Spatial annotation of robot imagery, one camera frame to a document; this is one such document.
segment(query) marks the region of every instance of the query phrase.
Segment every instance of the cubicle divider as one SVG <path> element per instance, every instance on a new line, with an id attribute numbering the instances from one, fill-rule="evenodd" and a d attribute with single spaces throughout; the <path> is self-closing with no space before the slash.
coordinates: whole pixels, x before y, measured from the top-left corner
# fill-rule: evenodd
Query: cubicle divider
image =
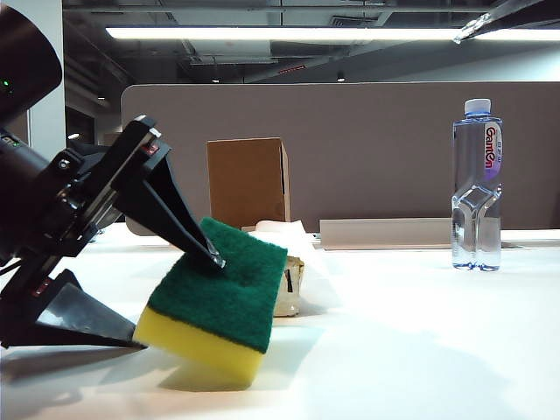
<path id="1" fill-rule="evenodd" d="M 210 214 L 209 140 L 281 137 L 293 220 L 448 217 L 452 122 L 487 97 L 504 120 L 502 226 L 560 228 L 560 83 L 138 85 L 122 121 L 146 114 L 173 148 L 194 215 Z"/>

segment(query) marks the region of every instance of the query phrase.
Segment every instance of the yellow sponge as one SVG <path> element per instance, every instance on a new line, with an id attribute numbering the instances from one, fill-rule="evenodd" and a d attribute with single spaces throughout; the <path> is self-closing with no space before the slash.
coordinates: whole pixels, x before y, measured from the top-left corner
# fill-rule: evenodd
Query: yellow sponge
<path id="1" fill-rule="evenodd" d="M 200 227 L 226 267 L 208 269 L 183 255 L 151 294 L 134 340 L 250 384 L 270 341 L 287 251 L 210 218 Z"/>

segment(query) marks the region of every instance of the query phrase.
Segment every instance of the bottle label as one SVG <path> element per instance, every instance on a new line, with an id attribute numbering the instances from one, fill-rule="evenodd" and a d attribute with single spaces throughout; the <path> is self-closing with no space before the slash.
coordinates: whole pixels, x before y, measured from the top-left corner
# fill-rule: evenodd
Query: bottle label
<path id="1" fill-rule="evenodd" d="M 501 128 L 497 122 L 484 124 L 484 178 L 489 180 L 500 173 Z"/>

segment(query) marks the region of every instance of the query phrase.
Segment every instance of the bottle cap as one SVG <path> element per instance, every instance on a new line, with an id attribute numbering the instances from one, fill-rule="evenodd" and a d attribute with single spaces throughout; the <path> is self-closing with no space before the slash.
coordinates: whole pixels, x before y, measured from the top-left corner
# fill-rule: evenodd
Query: bottle cap
<path id="1" fill-rule="evenodd" d="M 491 105 L 489 99 L 469 99 L 465 102 L 465 115 L 490 114 Z"/>

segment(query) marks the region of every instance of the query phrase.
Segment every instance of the plastic bottle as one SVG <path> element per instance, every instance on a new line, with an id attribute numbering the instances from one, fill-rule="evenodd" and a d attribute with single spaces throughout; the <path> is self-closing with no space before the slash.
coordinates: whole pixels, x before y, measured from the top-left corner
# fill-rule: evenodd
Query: plastic bottle
<path id="1" fill-rule="evenodd" d="M 453 123 L 451 252 L 453 267 L 494 271 L 501 253 L 500 118 L 489 99 L 465 102 L 465 119 Z"/>

